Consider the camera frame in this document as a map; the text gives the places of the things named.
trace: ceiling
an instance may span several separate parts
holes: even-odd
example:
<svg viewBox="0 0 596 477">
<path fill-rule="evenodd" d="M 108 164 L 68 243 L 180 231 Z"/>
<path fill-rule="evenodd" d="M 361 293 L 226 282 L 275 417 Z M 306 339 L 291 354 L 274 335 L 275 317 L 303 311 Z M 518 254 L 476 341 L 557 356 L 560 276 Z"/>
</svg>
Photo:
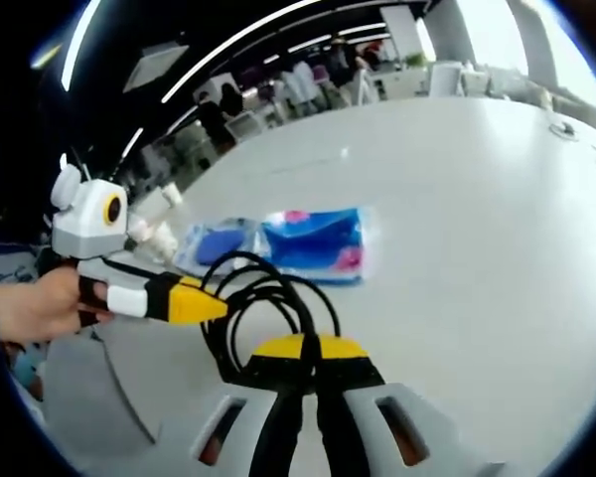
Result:
<svg viewBox="0 0 596 477">
<path fill-rule="evenodd" d="M 225 49 L 169 101 L 162 102 L 173 84 L 214 48 L 252 23 L 295 2 L 274 0 L 226 5 L 214 1 L 202 7 L 191 0 L 100 0 L 78 50 L 70 91 L 64 91 L 60 78 L 67 45 L 80 14 L 67 24 L 63 47 L 45 71 L 41 91 L 48 134 L 60 143 L 61 149 L 76 153 L 91 170 L 109 173 L 138 128 L 143 128 L 143 133 L 133 149 L 161 136 L 190 109 L 192 92 L 213 73 L 237 73 L 262 64 L 279 50 L 318 36 L 380 22 L 379 8 L 387 4 L 407 3 L 415 16 L 421 16 L 427 3 L 425 0 L 322 0 L 306 5 Z M 190 48 L 161 78 L 122 93 L 141 51 L 171 41 Z"/>
</svg>

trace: rectangular slot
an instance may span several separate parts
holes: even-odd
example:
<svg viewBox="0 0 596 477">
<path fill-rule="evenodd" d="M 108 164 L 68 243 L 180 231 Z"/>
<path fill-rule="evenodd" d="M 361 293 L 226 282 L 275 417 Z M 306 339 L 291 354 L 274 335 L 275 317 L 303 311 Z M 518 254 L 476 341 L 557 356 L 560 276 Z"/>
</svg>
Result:
<svg viewBox="0 0 596 477">
<path fill-rule="evenodd" d="M 231 427 L 234 425 L 236 418 L 242 411 L 245 405 L 244 401 L 238 400 L 232 402 L 219 422 L 215 427 L 215 430 L 210 434 L 208 437 L 208 441 L 204 446 L 201 454 L 199 455 L 199 461 L 203 462 L 206 465 L 214 466 L 219 461 L 219 455 L 221 455 L 221 451 L 223 450 L 223 444 L 227 439 L 227 435 L 231 430 Z"/>
<path fill-rule="evenodd" d="M 426 445 L 395 399 L 386 397 L 378 400 L 376 404 L 393 434 L 404 465 L 414 467 L 426 460 L 428 458 Z"/>
</svg>

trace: tabletop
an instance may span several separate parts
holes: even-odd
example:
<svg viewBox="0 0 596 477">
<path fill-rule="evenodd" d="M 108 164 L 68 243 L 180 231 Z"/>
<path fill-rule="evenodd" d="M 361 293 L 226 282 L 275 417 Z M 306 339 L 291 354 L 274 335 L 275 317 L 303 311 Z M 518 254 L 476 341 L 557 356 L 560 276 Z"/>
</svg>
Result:
<svg viewBox="0 0 596 477">
<path fill-rule="evenodd" d="M 572 140 L 550 131 L 563 119 Z M 507 462 L 500 475 L 539 475 L 596 410 L 589 126 L 486 98 L 348 108 L 239 144 L 184 199 L 199 221 L 370 211 L 365 282 L 326 289 L 343 334 L 387 381 L 406 384 L 490 460 Z M 322 305 L 304 296 L 329 331 Z M 241 358 L 285 326 L 264 305 L 249 312 Z M 205 376 L 212 360 L 190 366 Z M 291 475 L 328 475 L 316 407 L 305 404 Z"/>
</svg>

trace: robot eye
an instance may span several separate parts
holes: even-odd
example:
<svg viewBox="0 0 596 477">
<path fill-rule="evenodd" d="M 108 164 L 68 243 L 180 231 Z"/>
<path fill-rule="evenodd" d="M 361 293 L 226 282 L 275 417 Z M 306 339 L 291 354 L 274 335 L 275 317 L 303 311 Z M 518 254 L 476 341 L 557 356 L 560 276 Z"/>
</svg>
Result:
<svg viewBox="0 0 596 477">
<path fill-rule="evenodd" d="M 121 214 L 121 201 L 117 196 L 108 199 L 106 207 L 103 210 L 103 219 L 107 225 L 112 226 Z"/>
</svg>

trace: human hand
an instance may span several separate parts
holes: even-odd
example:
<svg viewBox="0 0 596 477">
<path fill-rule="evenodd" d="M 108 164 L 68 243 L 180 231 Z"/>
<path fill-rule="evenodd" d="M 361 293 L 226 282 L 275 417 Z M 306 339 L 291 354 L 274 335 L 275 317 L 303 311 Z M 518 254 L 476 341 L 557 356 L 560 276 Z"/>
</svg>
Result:
<svg viewBox="0 0 596 477">
<path fill-rule="evenodd" d="M 107 287 L 96 283 L 94 294 L 105 301 Z M 112 314 L 79 303 L 79 274 L 63 266 L 35 283 L 0 285 L 0 341 L 26 344 L 50 341 L 80 328 L 79 310 L 96 313 L 100 322 Z"/>
</svg>

